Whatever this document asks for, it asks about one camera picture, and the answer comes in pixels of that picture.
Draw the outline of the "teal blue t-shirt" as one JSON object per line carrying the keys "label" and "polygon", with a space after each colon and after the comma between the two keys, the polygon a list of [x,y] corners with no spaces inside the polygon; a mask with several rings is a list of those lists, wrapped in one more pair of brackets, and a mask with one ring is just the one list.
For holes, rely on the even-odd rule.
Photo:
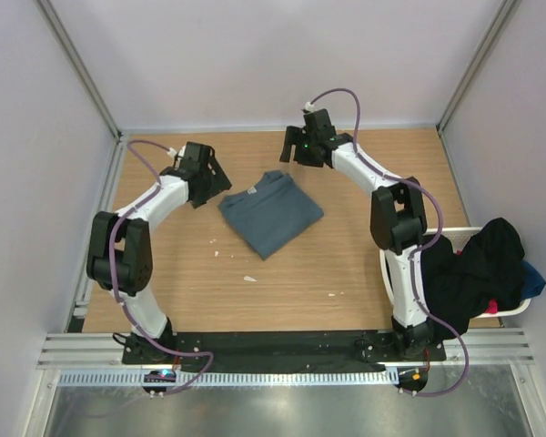
{"label": "teal blue t-shirt", "polygon": [[218,209],[263,260],[324,216],[292,176],[280,170],[267,171],[251,188],[224,197]]}

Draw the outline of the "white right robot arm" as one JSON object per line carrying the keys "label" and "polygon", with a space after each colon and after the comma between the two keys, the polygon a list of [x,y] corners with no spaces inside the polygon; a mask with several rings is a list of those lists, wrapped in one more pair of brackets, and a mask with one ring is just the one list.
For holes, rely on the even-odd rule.
{"label": "white right robot arm", "polygon": [[433,321],[424,298],[420,249],[427,218],[420,184],[402,178],[372,159],[348,133],[339,133],[325,109],[303,110],[304,126],[286,129],[282,162],[336,169],[370,197],[370,235],[384,252],[392,294],[394,353],[415,359],[433,338]]}

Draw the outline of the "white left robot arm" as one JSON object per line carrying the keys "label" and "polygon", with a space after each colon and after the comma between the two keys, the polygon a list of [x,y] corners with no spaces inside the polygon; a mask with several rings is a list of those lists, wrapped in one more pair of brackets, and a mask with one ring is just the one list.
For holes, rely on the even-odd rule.
{"label": "white left robot arm", "polygon": [[232,186],[213,147],[188,142],[162,149],[172,163],[151,172],[153,185],[115,212],[97,212],[92,221],[86,275],[113,296],[131,325],[128,335],[116,336],[126,363],[162,364],[179,354],[171,321],[151,287],[153,231],[176,209],[199,208]]}

